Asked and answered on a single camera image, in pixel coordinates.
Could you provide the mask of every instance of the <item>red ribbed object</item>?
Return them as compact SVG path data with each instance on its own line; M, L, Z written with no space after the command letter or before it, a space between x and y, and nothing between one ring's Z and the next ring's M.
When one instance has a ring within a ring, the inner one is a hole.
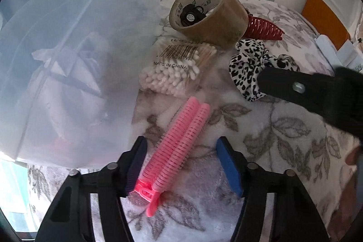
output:
M261 40L282 40L282 31L274 23L263 18L248 15L248 28L243 38L261 39Z

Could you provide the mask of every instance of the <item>orange surface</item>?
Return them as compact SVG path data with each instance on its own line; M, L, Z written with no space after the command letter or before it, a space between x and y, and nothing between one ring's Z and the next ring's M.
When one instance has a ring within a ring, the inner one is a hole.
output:
M328 36L337 49L350 39L342 22L323 0L307 0L302 15L320 34Z

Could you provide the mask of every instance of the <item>roll of tape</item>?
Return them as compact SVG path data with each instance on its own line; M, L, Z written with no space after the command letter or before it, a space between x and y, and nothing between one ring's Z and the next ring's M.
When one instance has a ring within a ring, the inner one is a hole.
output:
M184 27L180 21L183 8L189 4L204 8L206 17ZM192 40L230 48L241 39L248 27L248 14L238 0L176 0L169 14L172 28Z

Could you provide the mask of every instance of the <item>barcode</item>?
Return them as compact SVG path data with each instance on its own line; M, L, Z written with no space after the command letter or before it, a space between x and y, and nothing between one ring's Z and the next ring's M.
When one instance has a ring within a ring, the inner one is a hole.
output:
M178 60L192 60L196 50L196 46L171 44L159 55L159 57Z

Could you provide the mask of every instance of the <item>leopard print scrunchie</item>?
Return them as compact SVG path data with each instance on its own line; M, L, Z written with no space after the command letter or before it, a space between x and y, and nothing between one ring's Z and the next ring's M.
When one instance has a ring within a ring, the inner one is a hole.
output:
M300 72L295 60L288 55L271 55L261 41L241 39L236 43L239 51L229 63L229 74L242 96L248 101L256 101L266 94L258 89L257 76L266 67L275 67Z

